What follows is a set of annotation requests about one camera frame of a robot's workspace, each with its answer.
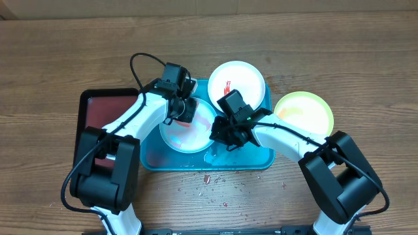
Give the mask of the light blue plastic plate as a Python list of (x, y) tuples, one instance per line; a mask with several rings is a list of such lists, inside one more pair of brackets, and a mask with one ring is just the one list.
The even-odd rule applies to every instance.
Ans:
[(165, 143), (180, 153), (197, 153), (214, 142), (209, 137), (216, 111), (208, 102), (198, 98), (196, 100), (197, 110), (190, 128), (181, 127), (175, 121), (170, 125), (159, 125)]

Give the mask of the yellow-green plastic plate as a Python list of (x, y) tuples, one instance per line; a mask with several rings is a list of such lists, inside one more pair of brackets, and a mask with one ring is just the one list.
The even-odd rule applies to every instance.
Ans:
[(329, 136), (334, 127), (330, 106), (318, 95), (296, 91), (283, 96), (274, 113), (283, 121), (315, 134)]

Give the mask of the green orange scrub sponge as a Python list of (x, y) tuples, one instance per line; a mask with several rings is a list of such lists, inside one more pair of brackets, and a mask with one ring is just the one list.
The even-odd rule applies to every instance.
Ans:
[(176, 124), (181, 126), (181, 127), (185, 127), (185, 128), (190, 128), (190, 126), (192, 125), (192, 123), (186, 123), (186, 122), (182, 122), (182, 121), (178, 121), (175, 120)]

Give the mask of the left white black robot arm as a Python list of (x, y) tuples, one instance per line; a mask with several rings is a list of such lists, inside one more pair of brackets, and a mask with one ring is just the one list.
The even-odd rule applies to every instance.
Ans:
[(118, 119), (99, 129), (86, 127), (80, 135), (73, 168), (61, 187), (65, 198), (83, 204), (80, 213), (93, 213), (101, 220), (103, 234), (142, 234), (132, 201), (137, 191), (141, 142), (166, 119), (191, 122), (196, 110), (192, 94), (196, 79), (155, 79), (138, 91), (137, 101)]

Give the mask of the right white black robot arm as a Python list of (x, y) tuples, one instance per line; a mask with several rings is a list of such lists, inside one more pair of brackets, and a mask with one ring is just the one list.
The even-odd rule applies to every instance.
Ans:
[(385, 212), (390, 199), (378, 175), (346, 133), (332, 136), (304, 131), (270, 110), (239, 110), (218, 116), (210, 139), (234, 151), (248, 142), (272, 149), (298, 163), (321, 212), (312, 234), (349, 234), (361, 217)]

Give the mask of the teal plastic tray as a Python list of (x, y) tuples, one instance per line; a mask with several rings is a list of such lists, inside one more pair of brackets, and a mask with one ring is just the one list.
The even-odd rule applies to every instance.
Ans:
[[(195, 98), (208, 102), (220, 115), (208, 96), (208, 80), (198, 80)], [(257, 147), (247, 143), (241, 148), (227, 151), (224, 144), (213, 142), (197, 153), (180, 153), (169, 147), (163, 140), (159, 125), (146, 137), (140, 147), (142, 165), (153, 171), (223, 171), (223, 170), (263, 170), (276, 157), (272, 149)]]

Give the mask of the black rectangular tray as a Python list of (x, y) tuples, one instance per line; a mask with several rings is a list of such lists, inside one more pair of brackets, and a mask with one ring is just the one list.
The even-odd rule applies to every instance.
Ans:
[(84, 129), (89, 126), (101, 128), (112, 123), (137, 101), (138, 94), (139, 91), (135, 88), (88, 89), (81, 94), (74, 147), (74, 165)]

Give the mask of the white pink-rimmed plate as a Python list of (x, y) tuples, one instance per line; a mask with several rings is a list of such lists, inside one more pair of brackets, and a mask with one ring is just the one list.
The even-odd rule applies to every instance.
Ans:
[(234, 89), (238, 90), (244, 102), (255, 110), (265, 96), (265, 79), (253, 65), (244, 61), (229, 61), (220, 65), (210, 75), (208, 96), (221, 112), (217, 101)]

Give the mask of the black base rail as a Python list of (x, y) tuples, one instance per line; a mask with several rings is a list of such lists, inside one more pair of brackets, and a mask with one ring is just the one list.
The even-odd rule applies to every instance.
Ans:
[(284, 226), (273, 229), (247, 228), (242, 230), (171, 230), (142, 229), (140, 235), (309, 235), (314, 234), (312, 226)]

